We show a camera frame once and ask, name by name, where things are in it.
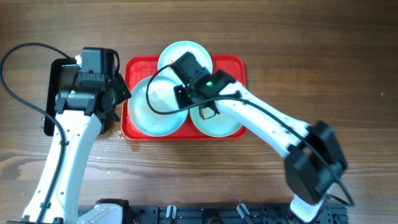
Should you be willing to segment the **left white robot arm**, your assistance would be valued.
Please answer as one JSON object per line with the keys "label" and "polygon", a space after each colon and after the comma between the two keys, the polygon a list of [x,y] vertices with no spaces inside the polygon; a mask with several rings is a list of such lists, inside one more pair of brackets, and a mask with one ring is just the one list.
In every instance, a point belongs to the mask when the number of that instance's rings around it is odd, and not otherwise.
{"label": "left white robot arm", "polygon": [[85,47],[71,62],[80,67],[75,79],[55,95],[54,114],[23,100],[4,81],[17,101],[38,111],[55,125],[52,145],[39,184],[21,223],[76,223],[81,184],[91,148],[104,132],[108,115],[131,97],[113,49]]}

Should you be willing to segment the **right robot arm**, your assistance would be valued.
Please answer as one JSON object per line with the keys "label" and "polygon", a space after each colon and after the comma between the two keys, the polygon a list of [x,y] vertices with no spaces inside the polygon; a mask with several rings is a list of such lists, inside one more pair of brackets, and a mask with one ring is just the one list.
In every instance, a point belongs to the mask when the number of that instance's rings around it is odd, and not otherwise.
{"label": "right robot arm", "polygon": [[284,160],[285,179],[294,193],[290,211],[302,222],[314,221],[348,168],[332,128],[323,121],[311,126],[287,116],[249,92],[230,74],[210,73],[195,56],[184,53],[170,64],[182,84],[176,86],[178,106],[211,108],[264,140]]}

